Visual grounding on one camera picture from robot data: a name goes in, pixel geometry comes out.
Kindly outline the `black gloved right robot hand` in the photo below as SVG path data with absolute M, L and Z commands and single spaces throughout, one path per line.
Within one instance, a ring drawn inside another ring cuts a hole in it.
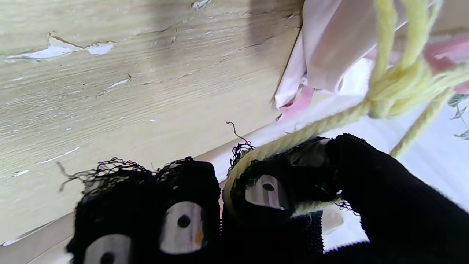
M 251 161 L 224 189 L 191 157 L 69 179 L 86 185 L 73 264 L 468 263 L 468 212 L 351 134 Z

